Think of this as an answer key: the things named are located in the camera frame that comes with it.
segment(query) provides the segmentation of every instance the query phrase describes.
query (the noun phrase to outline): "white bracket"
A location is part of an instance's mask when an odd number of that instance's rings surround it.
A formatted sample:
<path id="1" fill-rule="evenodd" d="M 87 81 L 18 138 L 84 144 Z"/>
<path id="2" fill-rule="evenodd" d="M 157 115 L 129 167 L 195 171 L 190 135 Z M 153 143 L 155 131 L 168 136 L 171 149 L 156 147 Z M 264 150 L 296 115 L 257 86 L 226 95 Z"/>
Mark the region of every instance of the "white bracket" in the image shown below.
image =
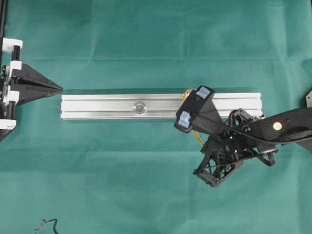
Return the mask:
<path id="1" fill-rule="evenodd" d="M 0 129 L 12 130 L 16 127 L 16 120 L 14 119 L 0 119 Z"/>
<path id="2" fill-rule="evenodd" d="M 11 38 L 3 38 L 2 51 L 11 53 L 13 52 L 15 45 L 19 46 L 21 50 L 23 47 L 23 41 Z"/>

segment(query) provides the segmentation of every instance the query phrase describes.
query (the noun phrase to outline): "black rod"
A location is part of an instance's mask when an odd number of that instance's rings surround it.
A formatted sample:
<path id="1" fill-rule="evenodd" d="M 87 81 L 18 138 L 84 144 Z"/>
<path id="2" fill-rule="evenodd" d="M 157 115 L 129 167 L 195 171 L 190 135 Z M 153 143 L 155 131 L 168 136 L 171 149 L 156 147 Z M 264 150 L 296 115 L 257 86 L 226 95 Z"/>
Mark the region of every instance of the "black rod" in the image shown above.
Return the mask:
<path id="1" fill-rule="evenodd" d="M 0 68 L 2 63 L 2 44 L 4 37 L 4 27 L 5 27 L 5 15 L 6 15 L 6 5 L 7 0 L 1 0 L 1 15 L 0 15 Z"/>
<path id="2" fill-rule="evenodd" d="M 1 0 L 0 37 L 4 36 L 5 15 L 7 0 Z"/>

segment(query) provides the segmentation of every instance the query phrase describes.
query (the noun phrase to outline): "robotic arm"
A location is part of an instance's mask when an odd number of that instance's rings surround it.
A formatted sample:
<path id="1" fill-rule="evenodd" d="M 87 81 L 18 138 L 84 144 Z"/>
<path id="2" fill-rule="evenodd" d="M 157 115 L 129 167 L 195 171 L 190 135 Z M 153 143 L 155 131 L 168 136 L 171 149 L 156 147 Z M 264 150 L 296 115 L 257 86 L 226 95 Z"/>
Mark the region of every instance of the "robotic arm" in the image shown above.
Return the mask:
<path id="1" fill-rule="evenodd" d="M 298 143 L 312 151 L 312 108 L 290 110 L 272 117 L 252 117 L 234 110 L 223 122 L 212 102 L 214 91 L 200 86 L 191 91 L 176 113 L 175 127 L 209 134 L 201 152 L 205 155 L 193 174 L 211 187 L 219 186 L 244 160 L 258 158 L 267 166 L 275 164 L 277 144 Z"/>

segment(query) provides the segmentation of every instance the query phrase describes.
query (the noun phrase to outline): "wire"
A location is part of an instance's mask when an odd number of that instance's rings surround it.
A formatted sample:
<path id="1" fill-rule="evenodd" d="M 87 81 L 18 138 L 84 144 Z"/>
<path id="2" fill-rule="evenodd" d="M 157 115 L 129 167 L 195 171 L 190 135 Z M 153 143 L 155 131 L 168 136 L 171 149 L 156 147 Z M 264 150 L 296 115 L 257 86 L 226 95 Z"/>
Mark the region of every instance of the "wire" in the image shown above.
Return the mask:
<path id="1" fill-rule="evenodd" d="M 310 136 L 310 137 L 304 137 L 304 138 L 300 138 L 300 139 L 297 139 L 297 140 L 289 140 L 289 141 L 268 141 L 268 140 L 264 140 L 264 139 L 261 139 L 261 138 L 255 137 L 255 136 L 248 135 L 248 134 L 243 133 L 243 132 L 241 132 L 239 130 L 236 130 L 235 128 L 229 127 L 229 126 L 227 126 L 225 124 L 222 124 L 222 123 L 219 123 L 219 122 L 216 122 L 216 121 L 214 121 L 214 120 L 212 120 L 210 118 L 207 118 L 205 116 L 201 116 L 201 115 L 198 115 L 198 114 L 192 114 L 192 113 L 191 113 L 191 115 L 194 115 L 194 116 L 206 119 L 206 120 L 208 120 L 210 122 L 213 122 L 213 123 L 215 123 L 217 125 L 223 126 L 224 128 L 226 128 L 228 130 L 231 130 L 231 131 L 233 131 L 235 133 L 238 133 L 240 135 L 243 135 L 245 137 L 248 137 L 250 139 L 253 139 L 253 140 L 265 143 L 265 144 L 274 144 L 274 145 L 276 145 L 276 144 L 289 144 L 289 143 L 298 143 L 298 142 L 301 142 L 301 141 L 304 141 L 304 140 L 311 140 L 312 139 L 312 136 Z"/>
<path id="2" fill-rule="evenodd" d="M 54 232 L 54 234 L 59 234 L 57 232 L 57 230 L 56 230 L 57 223 L 58 223 L 58 220 L 56 218 L 50 219 L 48 221 L 46 221 L 45 219 L 41 220 L 40 227 L 34 230 L 34 234 L 37 234 L 37 232 L 40 231 L 43 228 L 44 224 L 51 223 L 51 222 L 54 222 L 54 224 L 53 224 L 53 232 Z"/>
<path id="3" fill-rule="evenodd" d="M 187 90 L 184 92 L 184 94 L 183 94 L 183 101 L 186 100 L 187 94 L 188 94 L 190 91 L 192 91 L 193 89 L 194 89 L 194 88 L 187 89 Z M 200 139 L 198 132 L 195 131 L 195 130 L 193 130 L 193 132 L 194 132 L 195 137 L 196 137 L 196 139 L 198 140 L 200 146 L 203 147 L 203 146 L 204 146 L 204 143 L 203 143 L 202 140 Z"/>

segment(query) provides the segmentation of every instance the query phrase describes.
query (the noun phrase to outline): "vertical post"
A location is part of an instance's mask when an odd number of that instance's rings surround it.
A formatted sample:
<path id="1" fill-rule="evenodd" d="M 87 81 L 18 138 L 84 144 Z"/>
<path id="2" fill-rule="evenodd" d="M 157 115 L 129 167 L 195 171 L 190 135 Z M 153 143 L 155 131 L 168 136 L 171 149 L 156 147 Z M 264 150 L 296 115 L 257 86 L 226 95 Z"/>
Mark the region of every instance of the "vertical post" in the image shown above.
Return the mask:
<path id="1" fill-rule="evenodd" d="M 19 61 L 20 60 L 20 47 L 18 45 L 14 45 L 11 61 Z"/>
<path id="2" fill-rule="evenodd" d="M 5 27 L 5 16 L 6 16 L 6 5 L 7 0 L 1 0 L 1 15 L 0 15 L 0 68 L 2 62 L 2 44 L 3 44 L 3 37 L 4 37 L 4 27 Z"/>

